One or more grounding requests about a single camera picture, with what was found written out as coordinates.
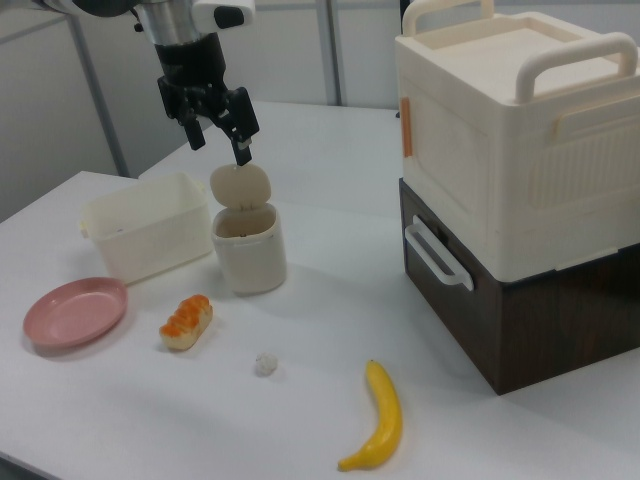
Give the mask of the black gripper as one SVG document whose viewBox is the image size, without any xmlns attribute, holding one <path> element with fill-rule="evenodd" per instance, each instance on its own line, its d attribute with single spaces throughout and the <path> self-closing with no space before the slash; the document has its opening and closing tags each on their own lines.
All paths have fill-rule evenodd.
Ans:
<svg viewBox="0 0 640 480">
<path fill-rule="evenodd" d="M 212 120 L 228 137 L 237 166 L 252 160 L 250 144 L 259 132 L 259 124 L 248 91 L 244 87 L 229 90 L 224 83 L 226 62 L 219 35 L 206 34 L 199 40 L 181 45 L 156 45 L 163 76 L 158 79 L 165 113 L 180 120 L 180 105 L 187 94 L 202 107 L 194 111 Z M 205 138 L 197 116 L 186 114 L 180 121 L 192 150 L 199 150 Z"/>
</svg>

